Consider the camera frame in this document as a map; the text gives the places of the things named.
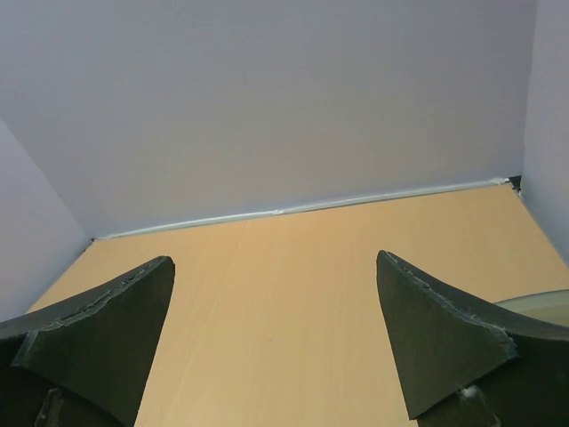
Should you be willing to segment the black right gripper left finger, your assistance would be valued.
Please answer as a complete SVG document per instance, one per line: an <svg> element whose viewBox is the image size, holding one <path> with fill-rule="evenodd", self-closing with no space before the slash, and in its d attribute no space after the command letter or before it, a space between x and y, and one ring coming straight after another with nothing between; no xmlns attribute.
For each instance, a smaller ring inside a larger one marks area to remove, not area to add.
<svg viewBox="0 0 569 427"><path fill-rule="evenodd" d="M170 305L158 256L1 324L3 426L134 425Z"/></svg>

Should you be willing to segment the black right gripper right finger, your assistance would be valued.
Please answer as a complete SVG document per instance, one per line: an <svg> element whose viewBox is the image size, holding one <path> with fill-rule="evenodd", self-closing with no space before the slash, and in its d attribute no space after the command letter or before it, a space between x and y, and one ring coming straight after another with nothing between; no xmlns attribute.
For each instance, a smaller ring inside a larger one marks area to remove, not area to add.
<svg viewBox="0 0 569 427"><path fill-rule="evenodd" d="M410 419L567 425L568 327L503 309L387 251L377 289Z"/></svg>

